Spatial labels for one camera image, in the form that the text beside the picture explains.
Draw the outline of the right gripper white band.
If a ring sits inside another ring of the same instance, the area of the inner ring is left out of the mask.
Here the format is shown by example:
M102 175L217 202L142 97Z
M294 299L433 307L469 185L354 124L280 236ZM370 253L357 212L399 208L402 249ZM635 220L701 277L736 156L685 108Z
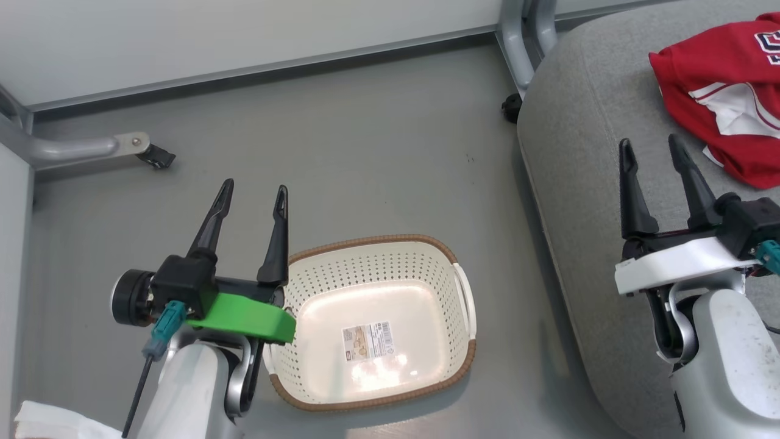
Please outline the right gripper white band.
M626 137L619 142L620 217L625 242L614 281L622 296L730 269L760 266L757 259L740 259L720 242L716 228L712 228L722 220L714 207L714 193L690 157L684 139L670 134L668 146L672 166L683 184L689 230L658 233L658 222L649 213L637 178L639 166L631 141Z

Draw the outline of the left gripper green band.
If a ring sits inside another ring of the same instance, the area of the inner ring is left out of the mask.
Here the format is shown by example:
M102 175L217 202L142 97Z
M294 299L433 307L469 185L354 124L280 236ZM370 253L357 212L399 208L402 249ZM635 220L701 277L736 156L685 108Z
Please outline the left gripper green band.
M216 248L222 222L228 216L235 181L226 179L202 222L186 257L217 262ZM115 283L111 311L115 322L134 327L153 325L154 342L170 342L182 327L237 334L272 344L293 342L295 317L285 310L289 281L289 192L278 188L273 209L275 222L257 283L217 277L216 299L203 319L194 319L184 304L168 306L152 292L153 272L128 270Z

